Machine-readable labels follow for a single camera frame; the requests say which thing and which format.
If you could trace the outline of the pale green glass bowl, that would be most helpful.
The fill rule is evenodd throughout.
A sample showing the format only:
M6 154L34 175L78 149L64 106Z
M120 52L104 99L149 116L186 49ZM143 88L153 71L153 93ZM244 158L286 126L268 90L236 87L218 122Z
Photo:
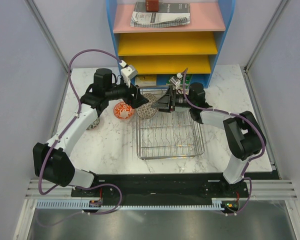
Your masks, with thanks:
M183 112L186 112L186 111L188 111L190 108L188 108L188 107L179 107L179 106L176 106L175 107L175 112L177 112L177 113L183 113Z

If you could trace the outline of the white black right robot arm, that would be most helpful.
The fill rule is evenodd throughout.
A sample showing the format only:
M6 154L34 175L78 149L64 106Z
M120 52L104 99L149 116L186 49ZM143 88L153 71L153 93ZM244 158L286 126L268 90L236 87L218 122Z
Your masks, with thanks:
M244 179L249 163L265 152L266 138L253 113L244 111L236 114L213 108L206 102L206 92L201 83L192 83L188 93L170 85L151 107L166 113L187 108L193 121L224 130L231 152L223 172L224 181L219 184L219 191L225 197L237 191L236 184Z

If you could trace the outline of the orange floral white bowl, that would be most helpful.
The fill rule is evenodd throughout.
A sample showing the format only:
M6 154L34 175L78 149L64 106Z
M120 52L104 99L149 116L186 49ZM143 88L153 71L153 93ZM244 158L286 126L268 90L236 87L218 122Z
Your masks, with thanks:
M124 101L121 101L114 106L113 114L119 120L128 120L135 114L135 110Z

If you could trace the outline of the brown dotted pattern bowl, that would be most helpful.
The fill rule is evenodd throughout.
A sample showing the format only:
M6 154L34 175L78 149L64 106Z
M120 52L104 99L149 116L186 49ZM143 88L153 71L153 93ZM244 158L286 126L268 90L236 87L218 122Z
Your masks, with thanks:
M136 113L141 119L150 119L157 113L158 109L152 107L152 105L157 101L157 98L151 93L145 93L143 96L148 99L148 103L138 107L136 109Z

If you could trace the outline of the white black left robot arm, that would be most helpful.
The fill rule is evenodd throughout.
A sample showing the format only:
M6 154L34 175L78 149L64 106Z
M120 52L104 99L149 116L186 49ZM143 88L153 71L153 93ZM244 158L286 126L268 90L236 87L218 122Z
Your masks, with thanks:
M88 86L79 99L78 111L67 124L46 143L37 143L33 147L35 175L40 180L47 180L61 187L78 186L89 197L96 196L100 185L94 181L94 174L74 167L70 155L86 129L97 120L108 107L109 102L122 99L137 109L149 101L138 86L131 83L138 72L128 65L121 71L119 84L113 83L113 72L108 68L99 68L93 76L93 83Z

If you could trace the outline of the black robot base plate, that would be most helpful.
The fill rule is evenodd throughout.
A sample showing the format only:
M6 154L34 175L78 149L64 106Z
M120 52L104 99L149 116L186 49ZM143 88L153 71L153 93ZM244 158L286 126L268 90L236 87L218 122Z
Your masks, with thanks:
M170 174L99 174L93 186L107 184L94 190L75 188L73 198L98 198L116 205L149 204L210 204L213 198L248 197L245 182L227 184L221 173Z

